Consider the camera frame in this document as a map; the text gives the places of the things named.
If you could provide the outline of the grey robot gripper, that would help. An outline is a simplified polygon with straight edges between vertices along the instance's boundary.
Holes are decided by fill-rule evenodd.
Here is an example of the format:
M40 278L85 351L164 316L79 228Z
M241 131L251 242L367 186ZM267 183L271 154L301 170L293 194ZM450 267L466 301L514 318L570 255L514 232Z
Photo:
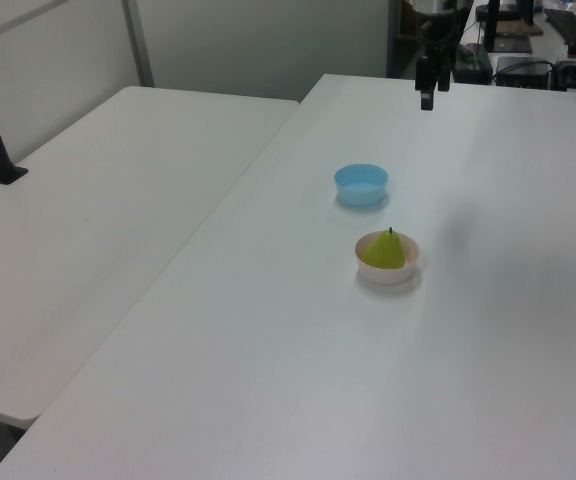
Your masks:
M416 20L416 38L424 48L417 59L415 90L424 111L434 107L434 73L429 60L440 55L437 63L437 89L448 92L452 73L452 54L445 52L460 38L461 23L468 16L471 2L463 0L418 0L412 2Z

